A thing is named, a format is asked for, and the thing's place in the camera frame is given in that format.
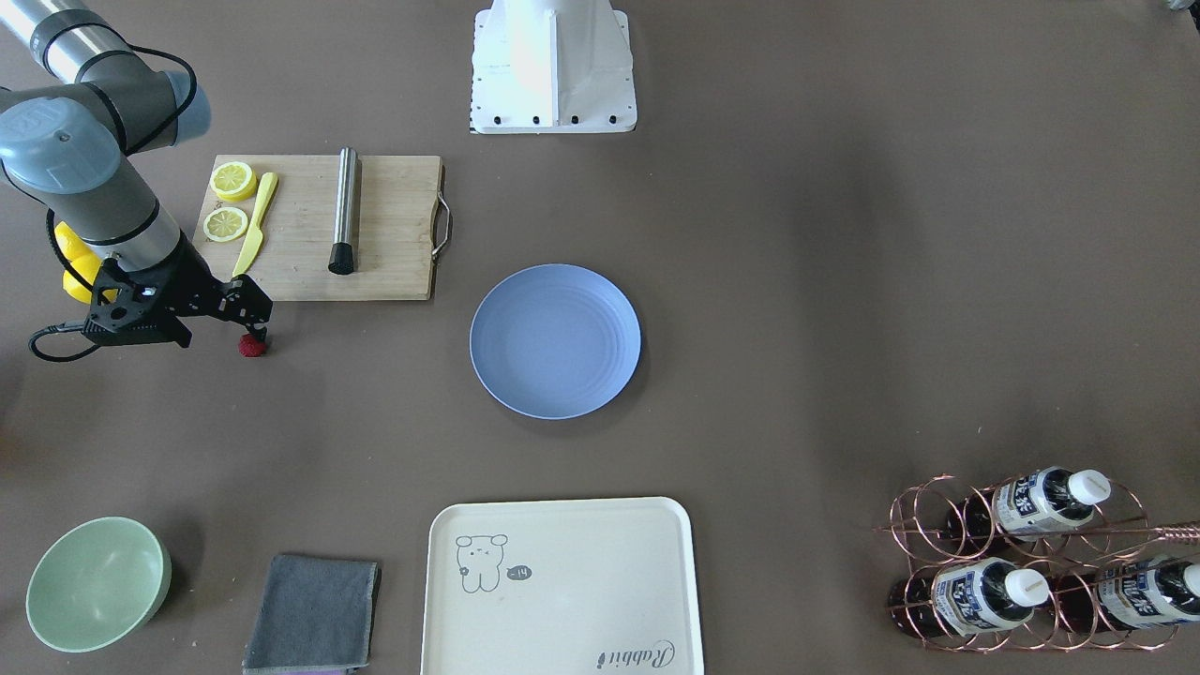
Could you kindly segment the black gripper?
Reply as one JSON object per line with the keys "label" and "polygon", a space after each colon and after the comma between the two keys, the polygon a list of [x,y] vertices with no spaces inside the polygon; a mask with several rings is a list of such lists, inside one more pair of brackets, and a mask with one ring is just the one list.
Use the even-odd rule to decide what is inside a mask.
{"label": "black gripper", "polygon": [[101,347],[191,344],[184,317],[206,316],[244,325],[266,344],[274,299],[250,277],[222,283],[196,247],[175,247],[150,268],[126,271],[110,257],[95,277],[94,298],[82,325],[86,340]]}

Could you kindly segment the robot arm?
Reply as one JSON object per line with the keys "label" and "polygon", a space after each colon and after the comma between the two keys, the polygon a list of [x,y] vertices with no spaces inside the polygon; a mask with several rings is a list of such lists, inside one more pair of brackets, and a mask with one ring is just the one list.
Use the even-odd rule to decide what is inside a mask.
{"label": "robot arm", "polygon": [[2,90],[2,183],[38,201],[46,227],[65,223],[98,257],[92,280],[54,253],[86,291],[86,316],[47,325],[91,351],[143,344],[187,347],[185,319],[244,325],[240,350],[266,347],[269,298],[246,274],[218,280],[140,172],[134,154],[193,141],[211,110],[188,62],[158,71],[80,1],[5,1],[2,26],[56,85]]}

